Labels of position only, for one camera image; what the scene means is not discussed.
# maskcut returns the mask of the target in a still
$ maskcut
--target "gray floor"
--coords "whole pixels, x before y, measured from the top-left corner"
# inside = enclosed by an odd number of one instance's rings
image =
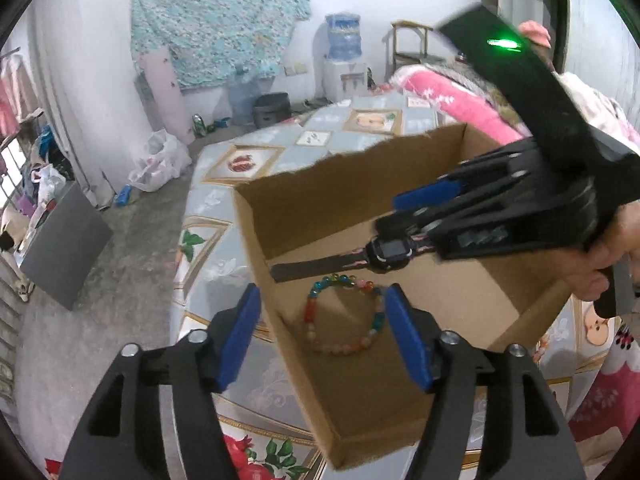
[[[235,137],[235,128],[222,130]],[[190,146],[192,158],[214,134]],[[19,335],[15,397],[27,452],[38,466],[62,460],[84,408],[117,352],[168,343],[175,251],[193,165],[153,193],[104,218],[113,238],[70,312],[37,289]],[[177,455],[168,449],[168,458]]]

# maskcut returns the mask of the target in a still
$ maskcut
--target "human hand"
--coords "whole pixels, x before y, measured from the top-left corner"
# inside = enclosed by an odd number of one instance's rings
[[[595,301],[609,288],[599,272],[630,254],[634,281],[640,281],[640,203],[622,206],[604,234],[585,253],[574,249],[551,251],[554,273],[565,280],[583,301]]]

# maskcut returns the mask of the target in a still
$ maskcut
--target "cardboard box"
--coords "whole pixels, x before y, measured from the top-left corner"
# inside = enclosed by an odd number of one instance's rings
[[[456,124],[236,188],[238,221],[266,321],[319,447],[336,469],[420,439],[433,396],[408,377],[388,326],[366,351],[351,356],[313,352],[304,337],[303,311],[317,279],[276,284],[269,266],[362,247],[372,236],[372,220],[388,212],[392,197],[495,147],[485,134]],[[446,263],[425,254],[395,272],[354,274],[382,285],[398,282],[413,305],[429,310],[441,328],[496,351],[512,342],[535,345],[569,297],[566,286],[555,282],[544,260],[533,254]],[[339,287],[324,291],[318,299],[318,337],[345,342],[366,334],[369,301]]]

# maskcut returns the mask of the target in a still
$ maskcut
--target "colorful bead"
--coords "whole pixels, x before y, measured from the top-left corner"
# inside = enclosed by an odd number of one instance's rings
[[[382,328],[384,323],[385,323],[385,314],[383,312],[376,312],[373,315],[373,323],[371,324],[371,327],[380,332],[380,329]]]
[[[323,344],[318,339],[316,333],[315,318],[316,311],[318,309],[318,294],[330,285],[341,284],[343,286],[357,286],[365,292],[373,292],[373,299],[375,304],[373,322],[371,328],[367,333],[367,336],[355,341],[352,344]],[[306,323],[306,339],[309,341],[310,346],[317,352],[322,352],[325,355],[350,355],[356,352],[360,352],[367,349],[373,343],[373,339],[378,335],[385,322],[385,306],[382,297],[382,290],[376,286],[373,282],[366,282],[365,280],[358,280],[356,276],[347,276],[346,274],[332,273],[329,276],[325,276],[318,282],[314,283],[311,288],[305,305],[304,321]]]

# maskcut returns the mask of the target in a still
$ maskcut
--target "plastic bag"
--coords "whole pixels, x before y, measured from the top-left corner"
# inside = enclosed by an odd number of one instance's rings
[[[31,181],[40,184],[38,188],[38,204],[47,205],[58,197],[65,187],[66,178],[63,177],[52,164],[31,173]]]
[[[191,164],[187,147],[165,130],[149,137],[145,153],[146,157],[138,160],[138,168],[129,173],[131,185],[142,191],[157,191]]]

